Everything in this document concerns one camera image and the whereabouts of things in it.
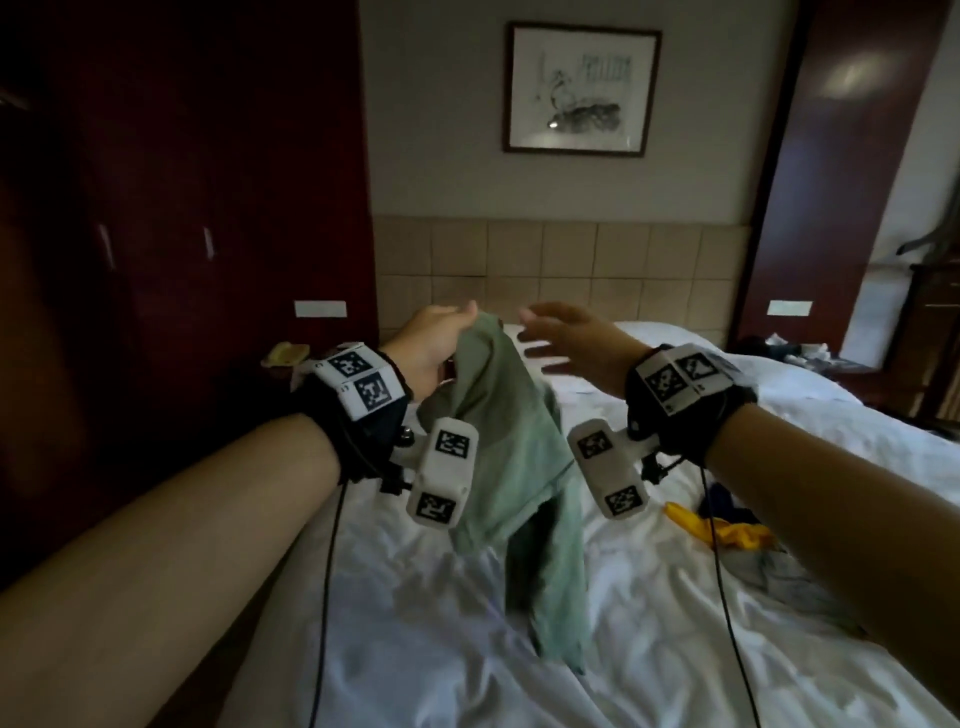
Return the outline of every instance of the black cable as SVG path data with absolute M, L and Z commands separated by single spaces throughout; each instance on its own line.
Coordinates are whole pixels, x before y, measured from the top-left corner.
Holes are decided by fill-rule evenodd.
M 310 710 L 309 728 L 315 728 L 317 711 L 320 710 L 320 694 L 324 690 L 324 663 L 326 662 L 326 613 L 330 604 L 330 574 L 333 573 L 333 545 L 337 540 L 337 526 L 340 525 L 340 514 L 344 510 L 344 499 L 347 497 L 347 484 L 340 488 L 340 498 L 337 500 L 337 510 L 333 514 L 333 530 L 330 532 L 330 548 L 326 551 L 326 574 L 324 574 L 324 606 L 320 612 L 320 654 L 317 657 L 317 684 L 313 690 L 313 708 Z
M 740 657 L 740 648 L 736 645 L 736 636 L 733 634 L 733 623 L 730 620 L 730 607 L 727 606 L 727 596 L 723 591 L 723 573 L 720 570 L 720 544 L 717 543 L 717 529 L 713 522 L 713 504 L 710 502 L 710 493 L 707 490 L 707 474 L 704 469 L 700 469 L 700 480 L 704 484 L 704 497 L 707 499 L 707 512 L 710 516 L 710 536 L 713 537 L 713 564 L 717 569 L 717 586 L 720 588 L 720 603 L 723 604 L 723 614 L 727 618 L 727 631 L 730 632 L 730 642 L 733 645 L 733 654 L 736 655 L 736 663 L 740 666 L 740 676 L 743 678 L 743 686 L 747 689 L 747 697 L 750 698 L 750 710 L 754 714 L 754 725 L 760 726 L 760 714 L 756 711 L 756 701 L 754 701 L 754 691 L 750 688 L 750 680 L 747 678 L 747 669 L 743 667 L 743 658 Z

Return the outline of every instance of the framed picture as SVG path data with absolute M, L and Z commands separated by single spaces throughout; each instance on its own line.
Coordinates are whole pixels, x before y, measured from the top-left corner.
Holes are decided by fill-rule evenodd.
M 642 157 L 659 31 L 507 25 L 505 152 Z

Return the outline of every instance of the yellow cloth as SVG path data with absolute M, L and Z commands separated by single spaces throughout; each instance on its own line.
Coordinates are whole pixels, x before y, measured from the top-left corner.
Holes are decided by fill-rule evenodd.
M 707 546 L 713 546 L 709 519 L 686 510 L 680 503 L 669 502 L 663 506 L 663 513 L 684 531 L 700 539 Z M 717 541 L 721 546 L 734 546 L 745 551 L 760 551 L 776 548 L 777 539 L 765 525 L 752 523 L 729 523 L 723 519 L 714 519 Z

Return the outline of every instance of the white bed sheet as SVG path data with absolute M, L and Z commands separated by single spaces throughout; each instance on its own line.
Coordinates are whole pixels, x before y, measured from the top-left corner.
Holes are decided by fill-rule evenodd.
M 625 406 L 602 394 L 562 399 L 564 426 Z M 862 405 L 768 401 L 816 434 L 960 502 L 960 448 Z M 699 501 L 686 464 L 657 502 Z M 745 726 L 709 549 L 659 507 L 605 521 L 582 490 L 590 641 L 587 673 L 536 657 L 522 618 L 505 617 L 493 549 L 452 552 L 442 531 L 404 513 L 404 497 L 348 489 L 331 577 L 319 726 Z M 334 500 L 309 523 L 279 577 L 221 728 L 305 726 L 317 670 Z M 801 617 L 724 580 L 766 726 L 956 726 L 880 646 Z

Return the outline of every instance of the forearm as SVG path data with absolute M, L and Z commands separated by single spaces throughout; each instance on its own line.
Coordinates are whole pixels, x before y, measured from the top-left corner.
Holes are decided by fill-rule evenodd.
M 755 405 L 724 425 L 707 465 L 960 712 L 960 509 Z
M 226 631 L 336 486 L 302 415 L 261 426 L 0 595 L 0 716 L 142 726 Z

